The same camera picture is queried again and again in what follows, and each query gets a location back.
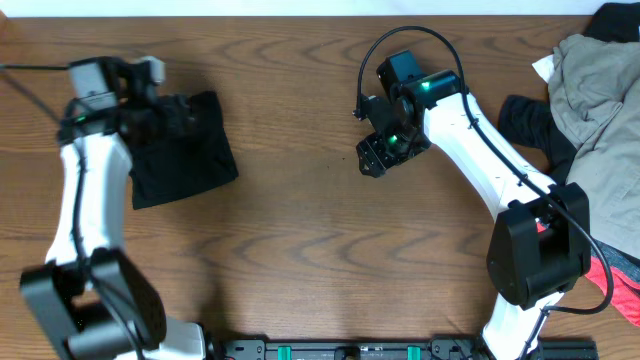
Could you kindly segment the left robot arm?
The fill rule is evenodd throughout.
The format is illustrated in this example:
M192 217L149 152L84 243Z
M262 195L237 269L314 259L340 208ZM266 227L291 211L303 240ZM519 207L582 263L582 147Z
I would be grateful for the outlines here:
M182 136L194 119L182 95L159 96L165 65L111 56L72 62L75 94L59 122L64 188L56 235L20 291L62 359L204 359L194 322L169 317L127 257L124 200L132 145Z

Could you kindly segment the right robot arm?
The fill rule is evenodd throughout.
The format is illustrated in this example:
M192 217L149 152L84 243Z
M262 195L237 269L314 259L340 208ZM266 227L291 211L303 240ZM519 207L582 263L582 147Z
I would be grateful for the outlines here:
M484 201L494 229L486 257L498 292L479 343L460 359L595 359L591 341L541 341L550 307L585 275L588 199L532 167L497 132L451 70L426 74L413 54L389 56L376 74L384 96L361 99L374 128L357 146L362 174L378 178L440 148Z

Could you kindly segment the black logo shirt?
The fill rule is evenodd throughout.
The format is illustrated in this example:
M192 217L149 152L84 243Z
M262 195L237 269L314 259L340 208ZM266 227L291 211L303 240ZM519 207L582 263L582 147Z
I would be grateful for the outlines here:
M195 196L239 176L217 94L204 91L187 98L186 103L195 119L191 132L129 147L135 210Z

